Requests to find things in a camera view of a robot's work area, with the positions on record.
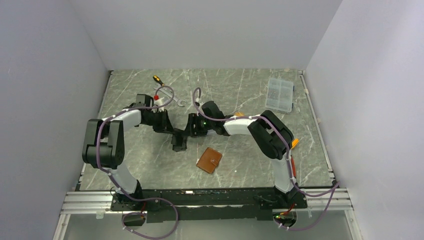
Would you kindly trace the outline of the brown leather card holder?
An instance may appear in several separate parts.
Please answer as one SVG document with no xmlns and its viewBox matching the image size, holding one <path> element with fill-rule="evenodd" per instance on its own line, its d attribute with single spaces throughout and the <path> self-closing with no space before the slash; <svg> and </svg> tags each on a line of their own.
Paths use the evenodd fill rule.
<svg viewBox="0 0 424 240">
<path fill-rule="evenodd" d="M 196 162 L 196 166 L 208 174 L 213 174 L 215 169 L 219 166 L 222 157 L 223 155 L 220 152 L 211 147 L 207 147 Z"/>
</svg>

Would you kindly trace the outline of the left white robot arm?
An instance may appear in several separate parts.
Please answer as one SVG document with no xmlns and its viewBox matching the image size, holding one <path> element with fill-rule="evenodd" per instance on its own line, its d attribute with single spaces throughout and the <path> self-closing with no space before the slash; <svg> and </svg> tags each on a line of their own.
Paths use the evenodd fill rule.
<svg viewBox="0 0 424 240">
<path fill-rule="evenodd" d="M 131 128 L 146 125 L 160 134 L 172 136 L 172 149 L 176 152 L 187 148 L 184 131 L 174 128 L 164 103 L 157 95 L 138 94 L 136 101 L 119 113 L 107 118 L 94 118 L 87 122 L 83 142 L 82 160 L 94 169 L 107 174 L 115 185 L 117 197 L 131 210 L 144 203 L 140 182 L 130 173 L 124 163 L 124 133 Z"/>
</svg>

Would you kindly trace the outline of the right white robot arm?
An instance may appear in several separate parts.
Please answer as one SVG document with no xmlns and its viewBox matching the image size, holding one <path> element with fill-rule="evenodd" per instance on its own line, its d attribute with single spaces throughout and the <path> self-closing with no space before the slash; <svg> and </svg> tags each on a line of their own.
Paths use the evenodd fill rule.
<svg viewBox="0 0 424 240">
<path fill-rule="evenodd" d="M 175 152 L 187 148 L 188 137 L 202 137 L 213 130 L 221 136 L 252 136 L 262 153 L 271 160 L 276 203 L 287 208 L 295 201 L 293 189 L 296 177 L 291 156 L 294 135 L 270 110 L 254 116 L 224 115 L 214 101 L 201 105 L 201 110 L 189 115 L 184 130 L 175 129 L 171 144 Z"/>
</svg>

